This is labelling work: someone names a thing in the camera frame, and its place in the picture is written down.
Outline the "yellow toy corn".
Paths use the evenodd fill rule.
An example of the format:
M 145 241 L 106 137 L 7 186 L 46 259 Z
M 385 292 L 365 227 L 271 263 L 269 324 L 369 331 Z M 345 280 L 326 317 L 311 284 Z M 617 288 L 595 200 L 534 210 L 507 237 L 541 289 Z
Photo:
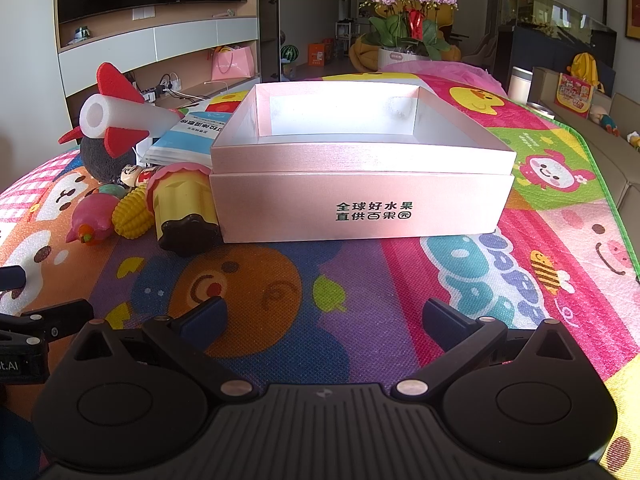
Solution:
M 122 198 L 112 213 L 114 231 L 127 240 L 136 240 L 154 226 L 154 216 L 146 203 L 146 185 L 138 186 Z

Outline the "black plush cat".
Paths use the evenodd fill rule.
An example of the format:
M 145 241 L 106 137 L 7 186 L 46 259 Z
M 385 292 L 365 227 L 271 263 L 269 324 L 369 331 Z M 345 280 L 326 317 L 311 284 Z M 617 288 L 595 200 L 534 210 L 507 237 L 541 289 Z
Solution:
M 112 157 L 104 148 L 102 139 L 83 138 L 79 142 L 80 157 L 88 174 L 101 183 L 114 183 L 126 166 L 136 163 L 136 155 L 129 150 L 119 157 Z

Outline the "blue white cotton pack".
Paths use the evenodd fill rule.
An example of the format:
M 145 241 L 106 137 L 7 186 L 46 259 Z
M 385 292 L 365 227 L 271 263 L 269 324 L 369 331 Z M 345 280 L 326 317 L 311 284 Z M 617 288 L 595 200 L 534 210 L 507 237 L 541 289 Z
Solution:
M 142 155 L 147 165 L 168 166 L 194 162 L 212 168 L 210 149 L 240 105 L 235 101 L 210 102 L 206 107 L 184 108 L 180 122 L 163 133 Z

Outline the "white red foam rocket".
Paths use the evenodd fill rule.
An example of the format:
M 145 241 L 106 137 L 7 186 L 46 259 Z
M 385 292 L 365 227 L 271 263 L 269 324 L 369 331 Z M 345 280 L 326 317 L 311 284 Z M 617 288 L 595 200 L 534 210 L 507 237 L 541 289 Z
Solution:
M 70 140 L 100 140 L 107 154 L 117 158 L 146 139 L 159 138 L 184 117 L 178 110 L 152 105 L 111 63 L 96 70 L 99 92 L 81 107 L 79 125 L 63 134 L 59 144 Z

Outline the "pink toy bird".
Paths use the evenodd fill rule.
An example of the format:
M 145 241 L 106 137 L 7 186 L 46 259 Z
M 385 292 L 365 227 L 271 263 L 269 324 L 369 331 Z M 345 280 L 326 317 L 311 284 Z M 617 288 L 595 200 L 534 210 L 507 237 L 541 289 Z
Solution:
M 114 232 L 112 215 L 119 199 L 111 194 L 93 193 L 79 202 L 72 214 L 66 242 L 85 245 L 102 243 Z

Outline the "pink cardboard box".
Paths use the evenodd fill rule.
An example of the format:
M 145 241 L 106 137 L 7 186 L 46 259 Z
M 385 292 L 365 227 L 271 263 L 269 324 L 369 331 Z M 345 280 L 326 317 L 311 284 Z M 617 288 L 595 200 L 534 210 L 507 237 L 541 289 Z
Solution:
M 210 149 L 228 243 L 483 234 L 514 151 L 420 82 L 258 84 Z

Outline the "beige sofa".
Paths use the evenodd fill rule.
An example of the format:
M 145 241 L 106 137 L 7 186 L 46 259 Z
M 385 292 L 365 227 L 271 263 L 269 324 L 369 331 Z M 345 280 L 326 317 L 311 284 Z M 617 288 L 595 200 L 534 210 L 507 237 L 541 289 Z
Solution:
M 596 92 L 594 104 L 602 104 L 613 117 L 619 136 L 608 133 L 588 117 L 576 115 L 555 102 L 560 74 L 535 67 L 529 99 L 552 110 L 555 119 L 576 130 L 587 142 L 615 207 L 622 217 L 631 245 L 639 253 L 639 152 L 627 142 L 624 127 L 639 131 L 639 104 L 616 93 L 613 99 Z

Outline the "pink tulle cloth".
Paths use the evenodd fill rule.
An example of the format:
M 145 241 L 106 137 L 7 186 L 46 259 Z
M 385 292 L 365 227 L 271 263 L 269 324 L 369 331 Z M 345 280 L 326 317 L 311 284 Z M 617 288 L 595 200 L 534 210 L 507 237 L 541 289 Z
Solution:
M 482 68 L 454 61 L 405 61 L 387 64 L 380 72 L 406 73 L 448 79 L 459 84 L 480 88 L 505 96 L 506 92 L 498 80 Z

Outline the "pink gift bag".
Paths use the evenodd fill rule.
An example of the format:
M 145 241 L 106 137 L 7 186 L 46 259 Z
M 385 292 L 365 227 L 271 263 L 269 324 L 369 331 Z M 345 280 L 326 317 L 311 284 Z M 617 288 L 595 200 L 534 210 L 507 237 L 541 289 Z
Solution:
M 216 48 L 212 57 L 212 81 L 253 78 L 255 62 L 251 47 Z

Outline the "white media cabinet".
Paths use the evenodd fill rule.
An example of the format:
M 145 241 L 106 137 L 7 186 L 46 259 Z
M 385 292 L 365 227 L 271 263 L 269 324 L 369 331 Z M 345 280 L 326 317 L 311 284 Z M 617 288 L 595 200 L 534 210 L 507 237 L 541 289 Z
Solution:
M 254 44 L 259 38 L 257 3 L 176 3 L 154 6 L 146 18 L 143 8 L 105 13 L 61 25 L 58 39 L 70 38 L 85 26 L 90 37 L 58 47 L 58 66 L 68 116 L 76 122 L 80 101 L 96 84 L 103 62 L 133 73 L 143 87 L 160 75 L 175 73 L 183 88 L 206 81 L 206 55 L 226 44 Z

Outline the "watermelon ball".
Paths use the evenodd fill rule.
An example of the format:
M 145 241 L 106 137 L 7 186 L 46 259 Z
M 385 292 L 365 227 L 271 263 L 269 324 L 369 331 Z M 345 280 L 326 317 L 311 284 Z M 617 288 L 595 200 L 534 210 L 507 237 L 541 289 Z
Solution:
M 285 44 L 280 50 L 280 60 L 282 63 L 294 63 L 299 57 L 298 47 L 294 44 Z

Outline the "orange bag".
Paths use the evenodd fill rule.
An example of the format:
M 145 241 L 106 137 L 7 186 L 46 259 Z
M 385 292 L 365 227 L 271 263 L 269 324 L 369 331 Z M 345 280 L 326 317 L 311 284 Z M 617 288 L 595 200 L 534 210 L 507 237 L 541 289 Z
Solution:
M 308 44 L 307 63 L 309 66 L 323 67 L 326 65 L 326 44 Z

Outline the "fish tank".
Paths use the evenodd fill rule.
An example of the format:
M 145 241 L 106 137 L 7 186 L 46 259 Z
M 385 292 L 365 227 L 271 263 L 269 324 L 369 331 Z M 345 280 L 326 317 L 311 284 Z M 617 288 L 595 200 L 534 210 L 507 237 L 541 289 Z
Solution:
M 617 32 L 608 26 L 610 0 L 509 0 L 515 21 L 548 36 L 584 47 L 614 65 Z

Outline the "pink orchid flower pot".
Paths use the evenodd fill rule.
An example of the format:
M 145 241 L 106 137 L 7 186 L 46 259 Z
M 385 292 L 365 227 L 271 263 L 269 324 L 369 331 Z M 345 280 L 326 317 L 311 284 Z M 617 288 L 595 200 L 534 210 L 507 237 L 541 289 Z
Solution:
M 375 49 L 423 56 L 435 61 L 457 61 L 460 49 L 443 31 L 454 22 L 458 0 L 358 0 L 370 30 L 352 46 L 360 55 Z

